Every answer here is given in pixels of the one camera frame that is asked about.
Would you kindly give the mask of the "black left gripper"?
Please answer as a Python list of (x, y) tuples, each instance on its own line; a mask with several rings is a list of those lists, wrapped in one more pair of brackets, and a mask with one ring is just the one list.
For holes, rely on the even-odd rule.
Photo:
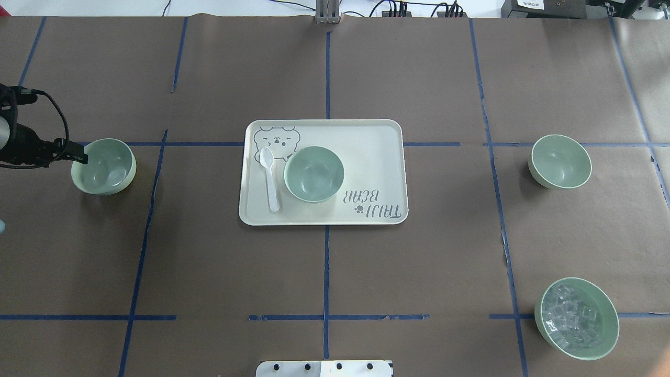
[[(38, 137), (30, 127), (18, 122), (19, 105), (34, 104), (38, 96), (47, 98), (64, 124), (65, 137), (48, 142)], [(38, 169), (58, 160), (87, 163), (84, 146), (68, 142), (68, 123), (52, 96), (42, 90), (23, 86), (1, 85), (2, 102), (2, 168)]]

